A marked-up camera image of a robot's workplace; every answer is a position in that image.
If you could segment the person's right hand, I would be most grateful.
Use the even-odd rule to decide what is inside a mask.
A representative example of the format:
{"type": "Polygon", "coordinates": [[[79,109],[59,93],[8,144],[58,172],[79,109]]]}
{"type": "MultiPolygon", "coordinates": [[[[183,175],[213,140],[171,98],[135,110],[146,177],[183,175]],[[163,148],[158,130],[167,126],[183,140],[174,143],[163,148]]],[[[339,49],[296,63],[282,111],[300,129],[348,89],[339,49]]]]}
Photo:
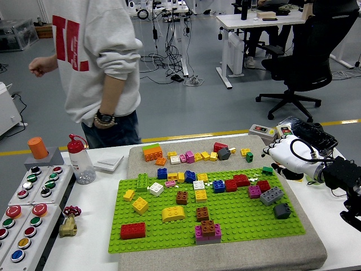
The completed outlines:
{"type": "Polygon", "coordinates": [[[42,77],[44,74],[58,68],[57,54],[35,58],[31,61],[28,68],[36,77],[42,77]]]}

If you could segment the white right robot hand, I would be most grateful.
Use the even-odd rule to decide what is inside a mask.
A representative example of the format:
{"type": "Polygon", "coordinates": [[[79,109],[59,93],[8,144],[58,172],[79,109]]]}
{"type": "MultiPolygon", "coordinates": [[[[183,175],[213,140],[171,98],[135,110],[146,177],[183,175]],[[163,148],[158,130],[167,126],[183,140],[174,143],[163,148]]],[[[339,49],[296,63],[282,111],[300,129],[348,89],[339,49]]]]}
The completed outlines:
{"type": "Polygon", "coordinates": [[[269,144],[263,149],[263,152],[270,155],[275,162],[285,166],[291,172],[304,173],[314,181],[323,182],[320,174],[324,164],[321,161],[304,161],[296,157],[291,150],[307,160],[323,158],[315,148],[309,147],[301,141],[296,141],[291,145],[291,142],[295,139],[297,139],[295,135],[286,135],[285,138],[278,139],[275,143],[269,144]]]}

